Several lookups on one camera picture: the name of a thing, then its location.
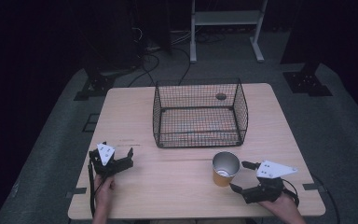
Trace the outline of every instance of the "gray carpet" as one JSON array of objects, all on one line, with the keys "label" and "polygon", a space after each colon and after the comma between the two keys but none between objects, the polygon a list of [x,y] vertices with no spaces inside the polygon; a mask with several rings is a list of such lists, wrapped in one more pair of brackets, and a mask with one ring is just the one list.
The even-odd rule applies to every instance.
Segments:
[{"label": "gray carpet", "polygon": [[[259,44],[264,63],[256,62],[247,34],[227,35],[224,41],[210,45],[198,44],[198,62],[190,66],[185,78],[239,77],[242,83],[270,84],[310,171],[333,195],[341,223],[358,223],[358,105],[342,86],[339,76],[324,65],[316,75],[333,96],[292,93],[282,72],[297,71],[302,64],[280,64],[288,36],[288,33],[261,34]],[[188,44],[175,47],[189,51]],[[165,52],[154,55],[159,58],[158,67],[150,72],[154,81],[179,79],[184,75],[188,58],[181,50],[174,49],[172,55]],[[145,68],[152,68],[156,61],[145,56]],[[139,69],[119,77],[115,87],[128,87],[143,72]],[[86,79],[84,70],[79,70],[62,92],[1,209],[0,223],[90,223],[69,220],[67,216],[71,192],[76,187],[92,137],[92,133],[82,132],[83,127],[91,113],[101,111],[104,100],[90,97],[88,101],[74,101]],[[151,85],[150,78],[142,76],[131,86]],[[326,213],[321,217],[306,217],[307,222],[337,223],[328,194],[321,195]],[[274,217],[255,221],[281,223]]]}]

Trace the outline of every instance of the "paper cup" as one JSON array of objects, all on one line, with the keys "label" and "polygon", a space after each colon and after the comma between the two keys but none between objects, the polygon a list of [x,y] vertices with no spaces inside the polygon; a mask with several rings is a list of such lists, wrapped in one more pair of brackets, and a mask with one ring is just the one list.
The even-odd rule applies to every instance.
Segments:
[{"label": "paper cup", "polygon": [[213,182],[220,187],[228,186],[240,170],[240,160],[231,152],[222,151],[214,155]]}]

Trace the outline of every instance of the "white tag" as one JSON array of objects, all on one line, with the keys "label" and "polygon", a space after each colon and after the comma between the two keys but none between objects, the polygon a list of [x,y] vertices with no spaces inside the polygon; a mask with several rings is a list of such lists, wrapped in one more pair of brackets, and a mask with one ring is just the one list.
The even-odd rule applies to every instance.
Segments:
[{"label": "white tag", "polygon": [[277,178],[297,172],[297,168],[285,166],[272,161],[263,161],[257,169],[257,176],[264,178]]},{"label": "white tag", "polygon": [[103,166],[105,166],[109,162],[113,153],[115,153],[115,148],[105,144],[98,144],[97,147],[98,147],[98,152],[100,153]]}]

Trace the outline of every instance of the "cup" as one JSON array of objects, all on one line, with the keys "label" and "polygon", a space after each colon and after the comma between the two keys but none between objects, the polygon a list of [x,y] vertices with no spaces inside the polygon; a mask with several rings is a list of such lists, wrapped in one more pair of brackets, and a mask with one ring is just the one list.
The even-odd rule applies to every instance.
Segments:
[{"label": "cup", "polygon": [[214,155],[212,165],[213,182],[220,187],[228,186],[240,170],[240,160],[228,151],[221,151]]}]

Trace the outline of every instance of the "wire mesh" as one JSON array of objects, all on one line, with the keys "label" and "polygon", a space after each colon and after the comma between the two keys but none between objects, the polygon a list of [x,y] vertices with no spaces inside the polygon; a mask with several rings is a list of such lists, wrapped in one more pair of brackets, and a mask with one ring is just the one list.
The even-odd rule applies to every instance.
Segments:
[{"label": "wire mesh", "polygon": [[247,124],[238,78],[157,83],[153,132],[158,147],[240,146]]}]

